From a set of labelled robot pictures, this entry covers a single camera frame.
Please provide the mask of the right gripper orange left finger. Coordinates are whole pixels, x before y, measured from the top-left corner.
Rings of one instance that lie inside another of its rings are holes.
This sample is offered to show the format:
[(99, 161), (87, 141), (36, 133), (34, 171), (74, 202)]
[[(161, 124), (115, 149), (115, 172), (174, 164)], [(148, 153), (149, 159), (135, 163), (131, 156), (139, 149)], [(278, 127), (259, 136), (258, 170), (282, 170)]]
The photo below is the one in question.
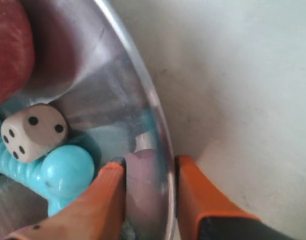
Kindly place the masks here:
[(57, 214), (10, 233), (8, 240), (116, 240), (125, 219), (126, 163), (105, 165), (78, 198)]

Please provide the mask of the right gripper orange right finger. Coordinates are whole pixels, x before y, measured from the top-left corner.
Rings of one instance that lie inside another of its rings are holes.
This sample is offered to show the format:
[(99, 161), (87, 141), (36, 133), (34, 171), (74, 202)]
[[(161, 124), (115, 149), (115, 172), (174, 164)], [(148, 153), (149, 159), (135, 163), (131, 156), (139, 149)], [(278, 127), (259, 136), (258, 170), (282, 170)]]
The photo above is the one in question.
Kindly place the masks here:
[(177, 209), (183, 240), (289, 240), (230, 201), (187, 155), (176, 157)]

